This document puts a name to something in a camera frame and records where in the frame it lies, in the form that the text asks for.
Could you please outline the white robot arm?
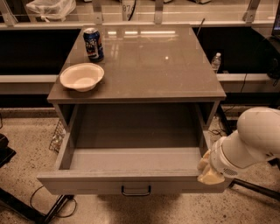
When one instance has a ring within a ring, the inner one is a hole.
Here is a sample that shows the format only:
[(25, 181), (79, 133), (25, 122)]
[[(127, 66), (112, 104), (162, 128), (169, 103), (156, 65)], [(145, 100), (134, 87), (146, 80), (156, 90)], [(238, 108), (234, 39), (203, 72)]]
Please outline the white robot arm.
[(217, 185), (233, 179), (251, 165), (280, 158), (280, 110), (256, 107), (238, 118), (237, 130), (223, 136), (204, 154), (197, 180)]

